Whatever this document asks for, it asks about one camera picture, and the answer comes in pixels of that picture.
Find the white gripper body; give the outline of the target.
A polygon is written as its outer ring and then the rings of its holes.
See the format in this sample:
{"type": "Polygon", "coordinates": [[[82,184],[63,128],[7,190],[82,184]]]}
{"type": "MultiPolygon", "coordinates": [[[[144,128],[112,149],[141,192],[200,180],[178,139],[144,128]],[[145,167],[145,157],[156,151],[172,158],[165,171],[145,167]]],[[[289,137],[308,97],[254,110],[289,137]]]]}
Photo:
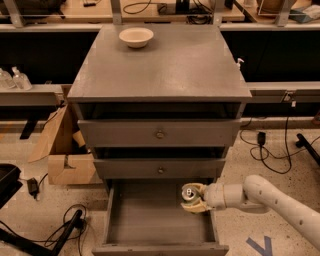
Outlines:
{"type": "Polygon", "coordinates": [[[225,210],[224,185],[221,183],[211,183],[205,188],[204,201],[208,210],[225,210]]]}

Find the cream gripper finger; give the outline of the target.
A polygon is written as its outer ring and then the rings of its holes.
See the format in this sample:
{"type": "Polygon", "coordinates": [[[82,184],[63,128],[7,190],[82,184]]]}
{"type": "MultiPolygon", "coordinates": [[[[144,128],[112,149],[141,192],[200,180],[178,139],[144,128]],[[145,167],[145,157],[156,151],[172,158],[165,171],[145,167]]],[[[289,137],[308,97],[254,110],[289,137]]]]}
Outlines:
{"type": "Polygon", "coordinates": [[[193,185],[197,192],[198,192],[198,195],[197,196],[202,196],[204,194],[204,191],[206,189],[206,186],[202,183],[188,183],[187,185],[193,185]]]}
{"type": "Polygon", "coordinates": [[[193,202],[183,202],[181,206],[185,211],[190,213],[202,213],[211,209],[211,207],[202,199],[196,199],[193,202]]]}

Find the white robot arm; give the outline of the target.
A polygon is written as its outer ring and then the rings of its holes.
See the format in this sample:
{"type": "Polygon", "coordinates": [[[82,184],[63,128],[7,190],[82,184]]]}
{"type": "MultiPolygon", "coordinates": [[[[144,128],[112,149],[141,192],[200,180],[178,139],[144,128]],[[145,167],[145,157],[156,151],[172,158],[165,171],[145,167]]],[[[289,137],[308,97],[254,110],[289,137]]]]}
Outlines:
{"type": "Polygon", "coordinates": [[[182,186],[181,196],[181,206],[191,213],[227,208],[266,213],[272,209],[320,249],[320,213],[283,193],[259,175],[247,176],[239,184],[187,183],[182,186]]]}

